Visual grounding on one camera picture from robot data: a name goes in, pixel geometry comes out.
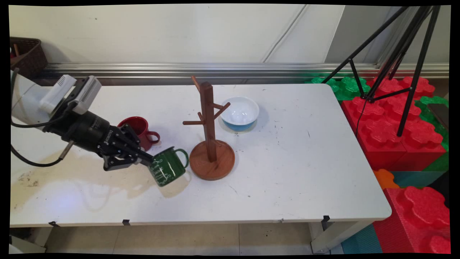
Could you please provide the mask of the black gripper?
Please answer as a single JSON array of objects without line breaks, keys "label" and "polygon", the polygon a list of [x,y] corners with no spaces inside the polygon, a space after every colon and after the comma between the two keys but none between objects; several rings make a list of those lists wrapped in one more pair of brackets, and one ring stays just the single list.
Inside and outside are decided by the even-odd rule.
[{"label": "black gripper", "polygon": [[63,119],[46,125],[44,132],[53,133],[65,142],[74,141],[74,144],[86,151],[92,151],[98,156],[103,156],[103,170],[113,171],[126,169],[134,164],[150,166],[153,156],[148,154],[133,128],[128,124],[117,127],[115,146],[120,153],[107,144],[115,127],[107,120],[87,111],[77,114],[68,108],[60,108],[52,119],[64,116]]}]

